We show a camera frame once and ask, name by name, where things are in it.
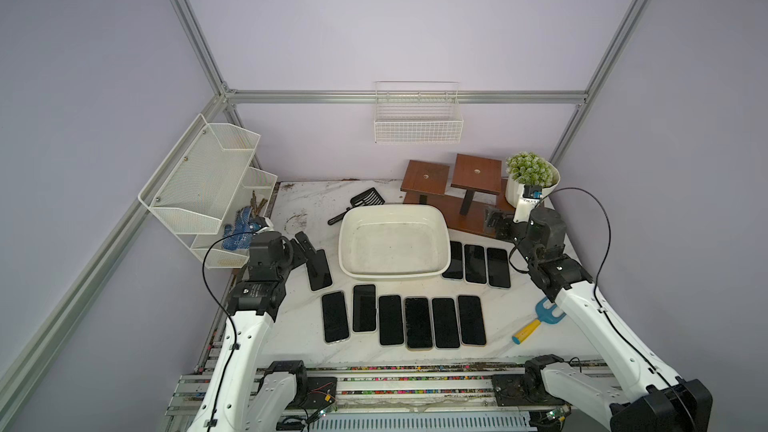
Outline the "white case phone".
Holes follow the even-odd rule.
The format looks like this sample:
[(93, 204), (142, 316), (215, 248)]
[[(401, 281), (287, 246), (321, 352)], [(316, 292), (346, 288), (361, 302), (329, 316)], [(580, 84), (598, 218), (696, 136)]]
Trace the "white case phone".
[(324, 249), (318, 249), (313, 254), (310, 254), (307, 258), (306, 267), (310, 289), (312, 291), (319, 291), (328, 288), (333, 284), (326, 251)]

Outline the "black phone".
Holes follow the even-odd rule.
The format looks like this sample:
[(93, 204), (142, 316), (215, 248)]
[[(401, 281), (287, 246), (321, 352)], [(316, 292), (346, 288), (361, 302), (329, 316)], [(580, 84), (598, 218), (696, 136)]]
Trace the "black phone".
[(508, 253), (500, 248), (488, 248), (487, 276), (491, 287), (509, 289), (511, 287)]

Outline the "pink case phone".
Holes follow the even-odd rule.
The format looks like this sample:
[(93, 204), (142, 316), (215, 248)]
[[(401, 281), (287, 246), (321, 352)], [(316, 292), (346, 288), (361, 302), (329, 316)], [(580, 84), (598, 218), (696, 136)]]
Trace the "pink case phone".
[(458, 307), (461, 342), (465, 345), (485, 346), (487, 338), (481, 299), (478, 296), (459, 295)]
[(465, 244), (464, 266), (464, 278), (468, 283), (487, 283), (486, 252), (484, 247)]

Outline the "clear case silver phone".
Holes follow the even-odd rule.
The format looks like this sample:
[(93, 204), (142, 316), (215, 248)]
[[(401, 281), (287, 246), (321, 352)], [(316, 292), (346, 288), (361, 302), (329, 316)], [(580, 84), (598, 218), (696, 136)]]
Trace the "clear case silver phone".
[(349, 322), (343, 291), (321, 297), (323, 333), (326, 343), (335, 343), (350, 337)]

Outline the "blue case phone large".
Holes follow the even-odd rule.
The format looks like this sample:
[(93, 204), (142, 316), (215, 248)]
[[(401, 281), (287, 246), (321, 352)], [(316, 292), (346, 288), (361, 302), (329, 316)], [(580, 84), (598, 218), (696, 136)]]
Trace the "blue case phone large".
[(450, 242), (450, 263), (442, 273), (442, 277), (449, 280), (462, 280), (464, 277), (463, 244), (458, 241)]

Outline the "black phone placed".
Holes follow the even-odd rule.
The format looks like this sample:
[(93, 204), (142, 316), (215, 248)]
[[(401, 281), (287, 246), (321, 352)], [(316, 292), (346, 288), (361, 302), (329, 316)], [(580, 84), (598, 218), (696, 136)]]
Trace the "black phone placed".
[(402, 298), (399, 295), (378, 297), (379, 343), (382, 346), (404, 343)]
[(404, 300), (406, 345), (412, 350), (433, 347), (429, 300), (426, 297), (406, 297)]
[(373, 284), (353, 287), (353, 331), (373, 332), (377, 328), (377, 295)]

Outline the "light blue case phone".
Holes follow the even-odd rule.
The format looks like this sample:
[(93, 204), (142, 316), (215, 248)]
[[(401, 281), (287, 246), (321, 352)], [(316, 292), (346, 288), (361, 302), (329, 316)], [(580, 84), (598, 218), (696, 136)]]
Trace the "light blue case phone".
[(432, 315), (435, 346), (439, 349), (460, 347), (456, 304), (453, 298), (433, 298)]

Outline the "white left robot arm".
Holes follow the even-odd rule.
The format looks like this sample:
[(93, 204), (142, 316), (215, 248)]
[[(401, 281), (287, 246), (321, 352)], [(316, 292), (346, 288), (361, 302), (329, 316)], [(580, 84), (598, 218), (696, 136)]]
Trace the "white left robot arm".
[(225, 313), (222, 357), (191, 431), (276, 431), (285, 409), (307, 396), (301, 360), (275, 361), (255, 380), (259, 353), (276, 324), (293, 270), (290, 240), (270, 227), (251, 235), (249, 278), (232, 291)]

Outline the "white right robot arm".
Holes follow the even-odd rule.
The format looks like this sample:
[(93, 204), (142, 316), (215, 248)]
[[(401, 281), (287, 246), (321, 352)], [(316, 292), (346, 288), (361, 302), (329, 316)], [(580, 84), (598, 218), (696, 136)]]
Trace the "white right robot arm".
[(526, 362), (515, 398), (559, 399), (610, 431), (707, 430), (713, 405), (709, 390), (668, 366), (615, 313), (597, 277), (566, 253), (566, 224), (558, 212), (535, 207), (526, 221), (517, 221), (490, 210), (485, 228), (512, 244), (526, 262), (526, 275), (576, 324), (620, 386), (608, 389), (547, 354)]

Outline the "white plastic storage box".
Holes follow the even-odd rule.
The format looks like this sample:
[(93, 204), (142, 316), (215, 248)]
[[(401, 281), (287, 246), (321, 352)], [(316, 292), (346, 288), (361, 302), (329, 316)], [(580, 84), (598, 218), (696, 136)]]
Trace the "white plastic storage box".
[(338, 262), (360, 280), (437, 276), (451, 264), (447, 223), (435, 207), (419, 204), (363, 206), (341, 221)]

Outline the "white ribbed plant pot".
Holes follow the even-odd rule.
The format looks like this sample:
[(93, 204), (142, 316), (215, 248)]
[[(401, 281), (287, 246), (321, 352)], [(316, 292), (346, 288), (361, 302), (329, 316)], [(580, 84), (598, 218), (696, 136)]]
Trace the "white ribbed plant pot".
[[(542, 196), (547, 196), (548, 194), (553, 192), (560, 182), (559, 171), (551, 163), (547, 162), (547, 164), (549, 169), (552, 172), (553, 182), (549, 187), (544, 187), (542, 189), (542, 192), (541, 192)], [(509, 175), (507, 180), (506, 191), (505, 191), (505, 199), (507, 203), (513, 208), (515, 208), (518, 200), (520, 199), (523, 193), (523, 190), (524, 190), (524, 186), (522, 184), (519, 184), (515, 179), (512, 178), (511, 175)]]

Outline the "blue toy in shelf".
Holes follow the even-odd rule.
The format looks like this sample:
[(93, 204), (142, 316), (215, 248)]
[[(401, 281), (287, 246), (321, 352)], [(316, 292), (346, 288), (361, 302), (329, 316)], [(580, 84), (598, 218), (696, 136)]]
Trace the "blue toy in shelf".
[(226, 224), (221, 247), (228, 251), (247, 250), (257, 232), (266, 227), (266, 222), (259, 217), (252, 206), (240, 209), (233, 224)]

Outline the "green artificial plant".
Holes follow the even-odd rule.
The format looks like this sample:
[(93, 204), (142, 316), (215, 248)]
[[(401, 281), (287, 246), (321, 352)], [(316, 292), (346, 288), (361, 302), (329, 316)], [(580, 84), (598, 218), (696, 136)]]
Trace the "green artificial plant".
[(558, 182), (555, 167), (532, 152), (520, 152), (509, 157), (506, 165), (508, 176), (519, 184), (548, 188)]

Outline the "blue yellow toy fork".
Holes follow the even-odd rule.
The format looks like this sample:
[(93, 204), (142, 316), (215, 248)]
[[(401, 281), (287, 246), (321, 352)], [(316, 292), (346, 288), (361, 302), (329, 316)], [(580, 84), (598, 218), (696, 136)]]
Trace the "blue yellow toy fork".
[(535, 317), (520, 328), (513, 336), (515, 345), (525, 342), (542, 324), (556, 325), (566, 317), (566, 313), (548, 298), (541, 299), (535, 306)]

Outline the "black slotted tray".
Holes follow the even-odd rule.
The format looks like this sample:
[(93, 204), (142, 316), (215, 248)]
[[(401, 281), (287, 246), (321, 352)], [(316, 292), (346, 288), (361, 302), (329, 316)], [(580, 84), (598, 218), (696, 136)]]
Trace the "black slotted tray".
[(354, 208), (362, 207), (362, 206), (379, 206), (384, 204), (385, 204), (385, 200), (381, 196), (381, 194), (374, 187), (371, 187), (357, 194), (356, 196), (352, 197), (350, 199), (350, 206), (344, 212), (329, 219), (327, 221), (327, 224), (329, 226), (332, 226), (342, 221), (344, 216)]

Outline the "brown wooden tiered stand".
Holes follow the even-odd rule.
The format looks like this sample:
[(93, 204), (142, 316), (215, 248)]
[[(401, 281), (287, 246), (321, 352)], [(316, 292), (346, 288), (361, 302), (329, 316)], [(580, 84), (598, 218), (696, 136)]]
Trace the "brown wooden tiered stand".
[(459, 154), (453, 166), (411, 160), (401, 191), (406, 204), (437, 208), (450, 229), (488, 237), (483, 232), (487, 206), (514, 212), (505, 199), (506, 184), (501, 161)]

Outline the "white mesh upper shelf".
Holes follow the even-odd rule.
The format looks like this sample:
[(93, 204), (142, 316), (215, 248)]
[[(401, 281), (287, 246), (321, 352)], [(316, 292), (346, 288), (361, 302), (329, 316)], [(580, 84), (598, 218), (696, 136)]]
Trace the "white mesh upper shelf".
[(138, 194), (138, 201), (175, 235), (219, 231), (260, 135), (198, 115)]

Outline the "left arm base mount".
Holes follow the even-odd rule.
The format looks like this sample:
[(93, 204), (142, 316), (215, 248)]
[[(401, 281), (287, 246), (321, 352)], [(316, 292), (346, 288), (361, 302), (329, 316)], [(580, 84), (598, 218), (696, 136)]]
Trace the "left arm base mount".
[(294, 378), (296, 387), (295, 396), (287, 404), (287, 410), (319, 410), (335, 401), (338, 385), (338, 379), (335, 376), (307, 375), (304, 367), (289, 368), (285, 364), (267, 369), (259, 381), (258, 391), (261, 392), (267, 384), (288, 376)]

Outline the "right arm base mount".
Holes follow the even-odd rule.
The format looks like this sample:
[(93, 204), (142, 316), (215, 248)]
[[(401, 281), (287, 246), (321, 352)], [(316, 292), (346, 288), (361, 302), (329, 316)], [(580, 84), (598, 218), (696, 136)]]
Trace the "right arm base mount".
[(549, 394), (539, 368), (525, 368), (523, 373), (495, 374), (491, 385), (498, 406), (554, 406), (563, 401)]

